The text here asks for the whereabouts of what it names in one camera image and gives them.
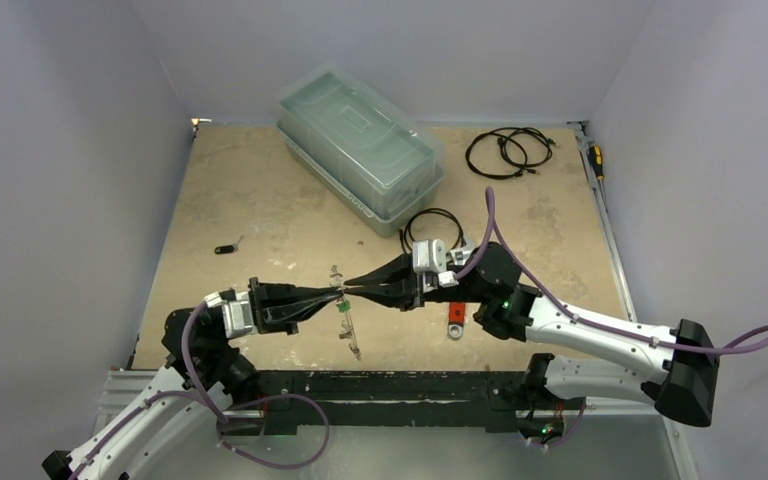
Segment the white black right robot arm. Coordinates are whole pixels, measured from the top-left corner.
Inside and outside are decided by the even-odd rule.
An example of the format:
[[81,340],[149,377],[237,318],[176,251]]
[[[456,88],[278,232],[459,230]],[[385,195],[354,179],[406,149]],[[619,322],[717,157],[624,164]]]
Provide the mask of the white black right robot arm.
[[344,284],[351,295],[400,311],[428,302],[476,303],[474,321],[497,339],[586,354],[578,361],[534,355],[521,381],[533,406],[614,398],[651,405],[685,425],[711,425],[720,360],[703,325],[686,319],[675,327],[647,325],[598,314],[551,299],[521,283],[521,274],[513,255],[492,242],[464,262],[402,254]]

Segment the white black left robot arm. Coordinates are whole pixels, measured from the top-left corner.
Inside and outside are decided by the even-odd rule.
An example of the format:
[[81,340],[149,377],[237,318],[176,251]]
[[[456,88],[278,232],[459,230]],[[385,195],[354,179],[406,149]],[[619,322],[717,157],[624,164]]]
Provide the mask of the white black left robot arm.
[[189,314],[169,316],[163,338],[169,352],[166,365],[86,443],[49,454],[42,462],[45,474],[51,479],[134,479],[205,412],[223,427],[232,408],[300,402],[310,405],[328,427],[325,410],[314,400],[293,393],[265,394],[259,371],[229,342],[251,334],[295,334],[299,323],[342,294],[340,287],[251,279],[246,290],[210,293]]

